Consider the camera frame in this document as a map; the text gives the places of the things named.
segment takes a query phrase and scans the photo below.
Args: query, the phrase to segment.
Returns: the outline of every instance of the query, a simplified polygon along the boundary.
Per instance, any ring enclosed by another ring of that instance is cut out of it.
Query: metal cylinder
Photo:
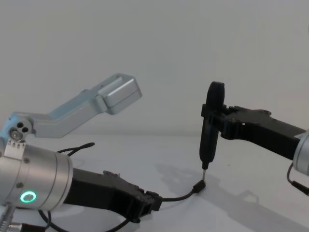
[[[26,145],[20,159],[3,153],[0,140],[0,203],[53,210],[65,200],[72,182],[68,156]]]
[[[298,138],[300,141],[295,150],[293,166],[297,171],[309,175],[309,131],[299,135]]]
[[[7,232],[13,219],[15,206],[11,203],[7,204],[0,218],[0,232]]]
[[[21,232],[23,225],[21,223],[11,223],[9,226],[9,232]]]

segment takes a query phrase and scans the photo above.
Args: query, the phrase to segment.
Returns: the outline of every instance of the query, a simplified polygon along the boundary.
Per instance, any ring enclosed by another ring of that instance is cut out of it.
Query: cable plug
[[[146,194],[152,196],[154,199],[154,203],[152,204],[151,210],[159,211],[161,204],[163,202],[163,198],[156,192],[147,191]]]
[[[201,192],[204,188],[206,187],[206,183],[204,180],[200,180],[199,182],[197,182],[192,189],[193,193],[199,193]]]

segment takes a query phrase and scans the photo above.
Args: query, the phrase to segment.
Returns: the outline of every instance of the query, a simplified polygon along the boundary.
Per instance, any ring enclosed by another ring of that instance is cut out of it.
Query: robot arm
[[[119,113],[141,96],[133,76],[116,74],[49,114],[13,113],[0,132],[0,204],[6,205],[0,232],[27,231],[28,225],[11,223],[16,207],[51,211],[67,203],[108,209],[136,223],[158,211],[162,203],[158,194],[107,171],[74,169],[67,155],[25,141],[28,134],[63,137],[97,114]]]
[[[79,95],[48,114],[14,112],[6,121],[0,136],[22,141],[28,134],[36,137],[61,138],[101,113],[114,115],[141,98],[133,76],[115,74],[85,89]]]
[[[224,84],[212,82],[202,107],[200,159],[204,170],[213,161],[220,132],[225,139],[250,141],[293,160],[297,171],[309,175],[309,133],[306,130],[276,120],[266,110],[227,107],[224,97]]]

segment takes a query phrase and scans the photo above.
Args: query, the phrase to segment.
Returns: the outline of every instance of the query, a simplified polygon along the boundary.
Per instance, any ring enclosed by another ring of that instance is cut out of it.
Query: white table
[[[108,170],[163,197],[188,193],[201,179],[198,137],[68,135],[29,138],[59,150],[95,142],[72,157],[74,167]],[[220,139],[207,172],[207,188],[181,203],[128,224],[121,232],[308,232],[309,198],[285,179],[289,160],[244,141]],[[309,185],[309,177],[292,173]],[[124,220],[114,212],[64,205],[53,222],[70,232],[103,232]],[[44,225],[36,211],[17,210],[14,221]]]

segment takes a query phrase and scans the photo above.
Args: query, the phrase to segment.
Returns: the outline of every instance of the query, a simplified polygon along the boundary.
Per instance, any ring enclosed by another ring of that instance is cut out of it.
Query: green led ring
[[[36,198],[37,198],[37,195],[33,191],[24,192],[20,196],[20,200],[23,203],[31,203],[31,202],[35,201]]]

